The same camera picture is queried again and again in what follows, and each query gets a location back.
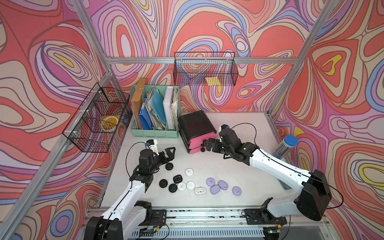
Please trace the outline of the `pink top drawer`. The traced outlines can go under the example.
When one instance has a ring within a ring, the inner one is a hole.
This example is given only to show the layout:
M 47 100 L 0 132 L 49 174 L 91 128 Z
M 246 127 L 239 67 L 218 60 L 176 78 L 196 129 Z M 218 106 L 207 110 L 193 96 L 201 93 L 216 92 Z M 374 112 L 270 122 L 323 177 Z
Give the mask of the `pink top drawer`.
M 207 133 L 207 134 L 204 134 L 204 135 L 192 138 L 191 140 L 189 140 L 188 146 L 190 145 L 191 142 L 195 142 L 195 141 L 203 141 L 204 142 L 204 140 L 207 140 L 209 138 L 216 139 L 217 138 L 217 134 L 215 132 L 210 132 L 210 133 Z

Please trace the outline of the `black drawer cabinet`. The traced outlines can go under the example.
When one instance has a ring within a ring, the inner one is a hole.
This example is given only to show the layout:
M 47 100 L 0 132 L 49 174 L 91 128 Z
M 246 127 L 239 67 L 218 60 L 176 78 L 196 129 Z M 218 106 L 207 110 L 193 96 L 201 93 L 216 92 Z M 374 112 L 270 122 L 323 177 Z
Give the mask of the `black drawer cabinet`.
M 188 142 L 196 137 L 209 133 L 217 133 L 212 122 L 204 111 L 197 111 L 178 117 L 180 130 Z

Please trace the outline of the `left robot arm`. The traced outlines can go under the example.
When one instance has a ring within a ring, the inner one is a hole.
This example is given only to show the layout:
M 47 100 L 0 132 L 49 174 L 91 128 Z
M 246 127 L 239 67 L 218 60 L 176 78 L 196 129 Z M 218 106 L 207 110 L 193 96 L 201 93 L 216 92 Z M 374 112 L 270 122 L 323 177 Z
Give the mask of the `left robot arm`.
M 140 152 L 139 164 L 130 176 L 129 185 L 115 203 L 100 217 L 91 217 L 86 225 L 85 240 L 127 240 L 142 223 L 149 222 L 152 204 L 140 201 L 160 166 L 175 158 L 175 147 L 155 153 L 152 149 Z

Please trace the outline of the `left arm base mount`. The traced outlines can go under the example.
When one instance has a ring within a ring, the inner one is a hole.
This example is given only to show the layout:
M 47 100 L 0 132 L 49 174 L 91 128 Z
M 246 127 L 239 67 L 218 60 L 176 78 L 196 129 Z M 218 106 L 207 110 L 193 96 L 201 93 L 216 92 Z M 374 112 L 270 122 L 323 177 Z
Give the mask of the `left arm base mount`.
M 167 210 L 146 211 L 145 220 L 139 226 L 161 226 L 166 223 Z

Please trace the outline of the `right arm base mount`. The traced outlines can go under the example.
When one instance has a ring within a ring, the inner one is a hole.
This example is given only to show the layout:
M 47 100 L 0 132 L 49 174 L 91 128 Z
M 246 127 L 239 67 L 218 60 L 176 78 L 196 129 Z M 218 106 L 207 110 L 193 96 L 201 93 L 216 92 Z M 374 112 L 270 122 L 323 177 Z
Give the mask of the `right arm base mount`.
M 246 218 L 248 225 L 284 226 L 287 224 L 286 217 L 274 217 L 267 210 L 244 209 L 242 215 Z

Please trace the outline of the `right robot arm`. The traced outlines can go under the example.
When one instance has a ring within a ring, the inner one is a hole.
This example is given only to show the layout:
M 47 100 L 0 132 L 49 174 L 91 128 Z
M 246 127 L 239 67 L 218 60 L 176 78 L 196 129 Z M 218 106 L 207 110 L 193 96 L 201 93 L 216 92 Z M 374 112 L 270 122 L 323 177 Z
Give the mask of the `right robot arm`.
M 292 195 L 267 199 L 263 205 L 265 213 L 275 218 L 293 215 L 302 215 L 312 221 L 323 218 L 332 199 L 331 187 L 323 172 L 294 167 L 253 143 L 243 143 L 229 128 L 223 129 L 218 139 L 209 138 L 203 144 L 207 151 L 263 170 L 294 190 Z

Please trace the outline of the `purple oval earphone case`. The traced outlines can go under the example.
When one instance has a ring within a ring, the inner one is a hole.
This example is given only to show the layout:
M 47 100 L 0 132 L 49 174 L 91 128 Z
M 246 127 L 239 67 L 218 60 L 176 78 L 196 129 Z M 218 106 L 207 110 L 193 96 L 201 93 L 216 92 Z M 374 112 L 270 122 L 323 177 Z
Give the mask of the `purple oval earphone case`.
M 221 190 L 224 190 L 224 191 L 226 191 L 229 187 L 228 183 L 223 180 L 219 180 L 218 186 Z
M 210 193 L 212 195 L 216 195 L 220 192 L 221 188 L 219 185 L 213 185 L 211 188 L 210 188 Z

